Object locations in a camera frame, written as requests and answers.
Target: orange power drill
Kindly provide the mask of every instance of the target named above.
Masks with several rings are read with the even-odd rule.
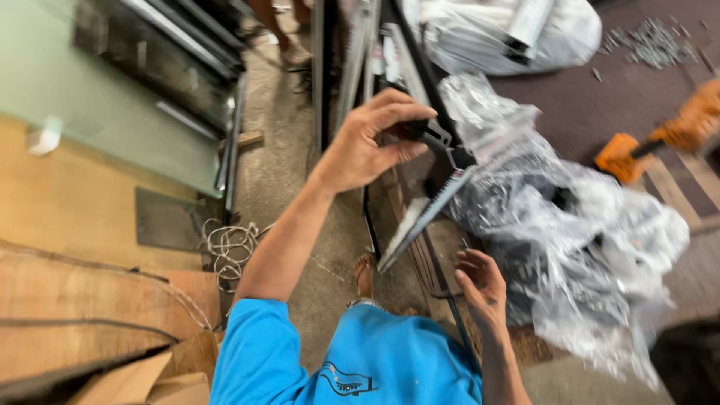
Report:
[[[720,130],[720,79],[706,82],[680,108],[678,116],[665,121],[639,143],[617,133],[595,157],[595,165],[620,183],[637,181],[654,161],[653,151],[665,145],[679,151],[697,151]]]

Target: glass pane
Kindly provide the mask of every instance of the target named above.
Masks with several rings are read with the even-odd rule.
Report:
[[[72,45],[74,0],[4,0],[0,110],[213,197],[217,142],[161,112],[158,96]]]

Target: concrete floor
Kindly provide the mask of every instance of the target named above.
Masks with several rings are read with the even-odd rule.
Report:
[[[285,32],[297,31],[290,13],[279,15]],[[310,49],[310,35],[292,35]],[[278,48],[267,36],[256,39],[257,51],[278,61]],[[235,211],[241,223],[272,224],[291,203],[319,159],[313,144],[312,103],[307,93],[296,94],[297,75],[281,72],[253,53],[248,63],[248,94],[243,130],[262,130],[264,144],[243,149],[238,166]],[[356,298],[355,261],[370,245],[358,192],[338,196],[290,298],[290,321],[300,333],[300,364],[313,373],[323,363],[346,304]],[[407,307],[423,311],[425,301],[414,269],[395,268],[376,275],[376,299],[389,311]]]
[[[279,21],[286,32],[296,31],[290,13],[279,15]],[[310,49],[309,34],[292,37]],[[256,43],[260,53],[278,60],[277,46],[267,44],[266,37],[257,38]],[[235,210],[241,223],[264,227],[273,223],[300,191],[319,153],[313,144],[310,96],[295,93],[298,78],[278,71],[253,53],[245,57],[249,88],[244,130],[262,130],[265,141],[241,152]],[[356,297],[353,264],[369,245],[359,194],[339,196],[289,302],[290,320],[302,341],[300,363],[310,373],[322,364],[346,303]],[[720,308],[717,294],[712,293],[720,290],[720,273],[713,271],[720,262],[720,251],[713,246],[720,246],[718,232],[693,238],[675,271],[666,277],[679,305],[665,317],[665,324],[690,314],[716,313]],[[399,262],[402,264],[392,273],[376,275],[379,301],[391,312],[412,306],[425,313],[411,261]],[[523,382],[535,405],[672,403],[663,390],[653,393],[632,380],[620,383],[586,370],[575,358],[524,370]]]

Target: plastic bag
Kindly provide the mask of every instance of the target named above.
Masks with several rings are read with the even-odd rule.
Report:
[[[463,187],[446,206],[460,226],[496,241],[537,241],[565,254],[615,219],[622,205],[617,182],[558,159],[535,131],[534,106],[499,97],[482,75],[450,76],[439,91],[477,160],[472,187]]]
[[[587,63],[600,47],[602,23],[586,0],[555,0],[528,66],[503,54],[505,30],[520,0],[439,0],[423,4],[426,54],[450,74],[504,76],[553,71]]]
[[[672,208],[557,158],[534,130],[537,109],[499,97],[482,74],[439,85],[477,160],[445,212],[492,242],[508,286],[508,324],[624,379],[658,387],[648,345],[672,305],[662,276],[690,233]]]

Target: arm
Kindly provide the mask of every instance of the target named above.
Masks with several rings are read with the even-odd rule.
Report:
[[[336,194],[369,184],[390,167],[427,151],[424,143],[410,141],[380,148],[375,136],[398,122],[436,115],[435,110],[394,89],[351,111],[307,184],[253,253],[235,301],[273,298],[287,302]]]
[[[482,402],[530,405],[505,325],[505,281],[492,257],[466,249],[457,254],[455,278],[482,335]]]

